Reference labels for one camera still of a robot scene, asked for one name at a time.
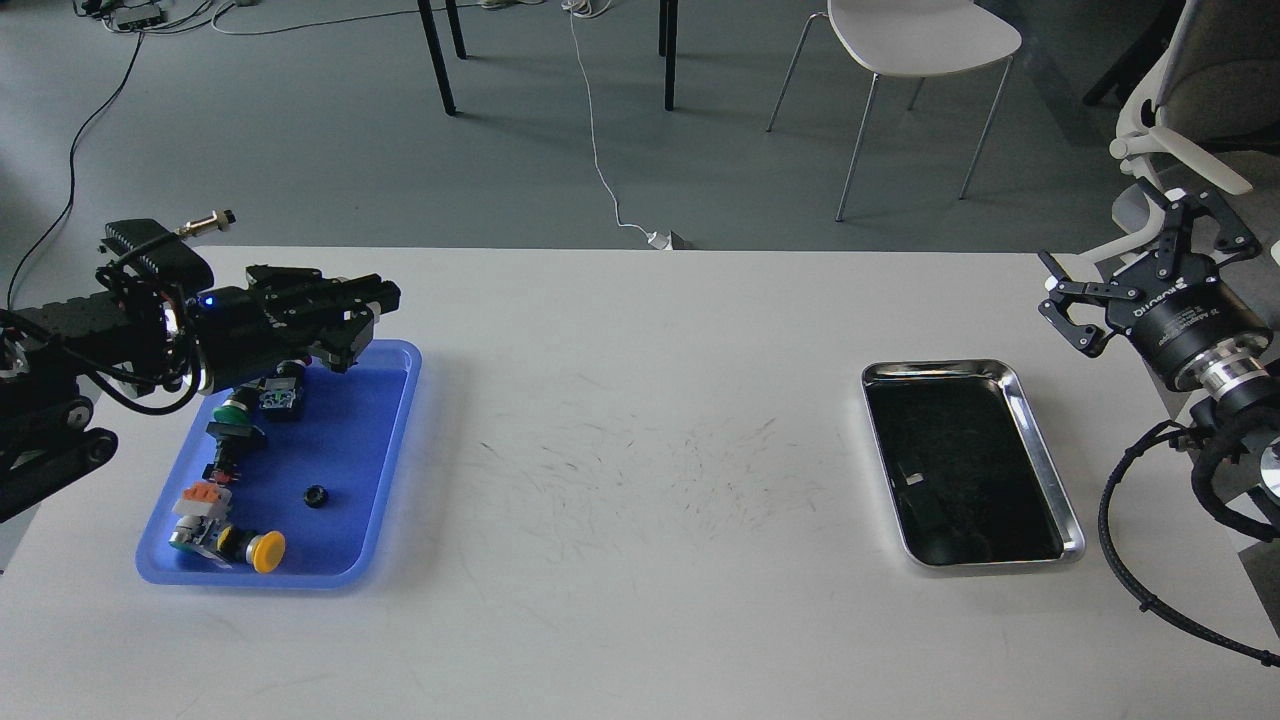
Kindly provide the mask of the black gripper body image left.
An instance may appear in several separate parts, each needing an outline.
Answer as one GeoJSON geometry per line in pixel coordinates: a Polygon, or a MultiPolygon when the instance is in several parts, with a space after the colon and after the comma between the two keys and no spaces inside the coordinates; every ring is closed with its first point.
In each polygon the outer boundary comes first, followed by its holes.
{"type": "Polygon", "coordinates": [[[201,393],[256,380],[289,360],[301,360],[307,311],[271,311],[247,288],[205,291],[186,304],[195,337],[201,393]]]}

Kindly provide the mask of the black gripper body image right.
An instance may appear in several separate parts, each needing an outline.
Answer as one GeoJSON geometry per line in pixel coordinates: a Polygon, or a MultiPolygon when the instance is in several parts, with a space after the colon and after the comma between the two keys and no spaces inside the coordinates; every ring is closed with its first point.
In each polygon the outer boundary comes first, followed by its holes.
{"type": "Polygon", "coordinates": [[[1132,263],[1112,275],[1124,287],[1106,322],[1125,334],[1167,389],[1189,392],[1203,384],[1189,365],[1225,341],[1260,352],[1274,332],[1219,277],[1216,263],[1179,263],[1160,274],[1157,263],[1132,263]],[[1126,290],[1134,290],[1129,297],[1126,290]]]}

